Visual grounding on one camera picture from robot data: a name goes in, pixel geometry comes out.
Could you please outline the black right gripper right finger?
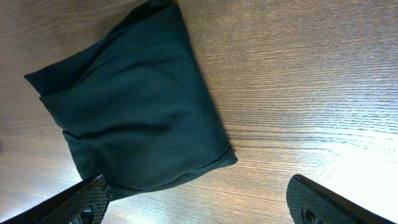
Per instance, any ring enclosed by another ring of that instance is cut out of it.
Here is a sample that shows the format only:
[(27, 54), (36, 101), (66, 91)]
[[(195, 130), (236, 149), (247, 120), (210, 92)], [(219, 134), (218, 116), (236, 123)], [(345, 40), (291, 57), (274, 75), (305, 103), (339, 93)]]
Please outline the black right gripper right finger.
[(289, 180), (286, 201), (295, 224), (394, 224), (300, 174)]

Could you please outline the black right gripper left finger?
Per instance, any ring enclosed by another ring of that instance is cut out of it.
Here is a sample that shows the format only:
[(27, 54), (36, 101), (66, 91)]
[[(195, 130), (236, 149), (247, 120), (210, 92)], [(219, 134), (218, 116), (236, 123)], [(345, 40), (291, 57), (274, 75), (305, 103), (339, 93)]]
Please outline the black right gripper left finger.
[(110, 201), (109, 185), (102, 175), (94, 175), (3, 224), (101, 223)]

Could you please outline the black leggings with red waistband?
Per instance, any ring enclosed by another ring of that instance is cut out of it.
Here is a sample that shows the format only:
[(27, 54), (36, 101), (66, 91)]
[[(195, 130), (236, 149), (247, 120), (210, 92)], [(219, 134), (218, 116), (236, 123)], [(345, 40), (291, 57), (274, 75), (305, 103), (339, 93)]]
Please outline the black leggings with red waistband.
[(141, 4), (104, 39), (25, 78), (81, 178), (104, 175), (115, 200), (237, 161), (172, 1)]

